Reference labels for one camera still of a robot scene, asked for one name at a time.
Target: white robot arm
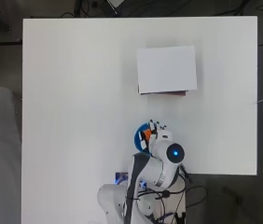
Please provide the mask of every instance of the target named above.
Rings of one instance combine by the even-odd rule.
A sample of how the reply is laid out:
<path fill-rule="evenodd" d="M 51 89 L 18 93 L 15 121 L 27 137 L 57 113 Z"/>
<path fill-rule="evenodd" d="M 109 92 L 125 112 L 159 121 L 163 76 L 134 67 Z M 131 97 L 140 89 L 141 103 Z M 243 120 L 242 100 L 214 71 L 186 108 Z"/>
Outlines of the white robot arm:
<path fill-rule="evenodd" d="M 167 189 L 178 177 L 184 150 L 173 142 L 171 132 L 152 120 L 149 125 L 149 141 L 141 143 L 145 152 L 132 156 L 127 187 L 103 185 L 98 192 L 98 202 L 108 224 L 152 224 L 137 204 L 140 181 Z"/>

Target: white box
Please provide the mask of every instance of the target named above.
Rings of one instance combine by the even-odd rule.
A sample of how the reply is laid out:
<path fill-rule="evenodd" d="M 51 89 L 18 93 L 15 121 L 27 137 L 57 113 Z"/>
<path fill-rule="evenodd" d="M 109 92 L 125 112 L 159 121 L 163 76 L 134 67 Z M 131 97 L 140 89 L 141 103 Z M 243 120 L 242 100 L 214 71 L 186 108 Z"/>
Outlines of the white box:
<path fill-rule="evenodd" d="M 194 46 L 138 49 L 139 93 L 197 89 Z"/>

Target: orange object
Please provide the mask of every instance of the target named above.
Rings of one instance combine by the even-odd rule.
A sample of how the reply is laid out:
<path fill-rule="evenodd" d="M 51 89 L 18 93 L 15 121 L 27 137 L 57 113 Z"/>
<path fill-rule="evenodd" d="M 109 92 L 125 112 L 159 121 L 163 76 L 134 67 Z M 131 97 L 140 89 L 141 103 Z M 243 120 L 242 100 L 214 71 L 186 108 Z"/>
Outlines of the orange object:
<path fill-rule="evenodd" d="M 144 135 L 145 135 L 146 141 L 149 142 L 149 140 L 150 140 L 150 135 L 151 135 L 151 130 L 150 130 L 150 129 L 146 129 L 146 130 L 144 131 Z"/>

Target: white table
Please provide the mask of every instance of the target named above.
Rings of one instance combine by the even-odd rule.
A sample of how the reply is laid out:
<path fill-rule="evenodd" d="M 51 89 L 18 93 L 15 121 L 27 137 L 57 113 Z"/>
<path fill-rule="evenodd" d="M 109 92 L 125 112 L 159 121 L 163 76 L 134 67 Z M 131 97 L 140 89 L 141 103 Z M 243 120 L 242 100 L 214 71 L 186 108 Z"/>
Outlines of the white table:
<path fill-rule="evenodd" d="M 256 174 L 256 17 L 25 20 L 22 224 L 105 223 L 98 188 L 158 119 L 195 174 Z M 136 50 L 194 45 L 198 90 L 137 93 Z"/>

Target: floor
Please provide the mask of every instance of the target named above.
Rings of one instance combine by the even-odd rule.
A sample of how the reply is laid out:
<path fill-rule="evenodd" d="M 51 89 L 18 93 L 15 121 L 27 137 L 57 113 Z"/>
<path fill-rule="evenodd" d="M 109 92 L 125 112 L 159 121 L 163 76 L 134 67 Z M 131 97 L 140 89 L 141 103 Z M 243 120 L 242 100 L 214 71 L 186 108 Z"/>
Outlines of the floor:
<path fill-rule="evenodd" d="M 73 11 L 74 2 L 74 0 L 0 0 L 0 18 L 12 28 L 9 34 L 0 32 L 0 41 L 14 41 L 22 38 L 23 18 L 60 17 L 65 11 Z M 178 6 L 182 6 L 185 0 L 156 0 L 155 2 L 157 3 L 149 5 L 139 0 L 126 0 L 122 7 L 122 15 L 124 17 L 211 16 L 238 6 L 241 1 L 192 0 L 177 11 L 175 10 Z M 258 16 L 259 43 L 263 42 L 263 12 L 255 8 L 262 3 L 262 0 L 254 0 L 244 12 L 244 15 Z M 97 17 L 104 16 L 99 8 L 91 8 L 89 14 Z M 21 58 L 21 46 L 0 47 L 0 86 L 11 89 L 17 99 L 21 98 Z M 263 98 L 263 47 L 258 48 L 258 98 Z M 18 111 L 17 117 L 21 126 L 21 103 Z M 258 105 L 257 171 L 258 176 L 193 175 L 194 185 L 207 186 L 209 196 L 205 203 L 187 209 L 187 223 L 263 223 L 263 103 Z M 189 192 L 187 201 L 194 202 L 202 194 L 203 192 L 199 191 Z"/>

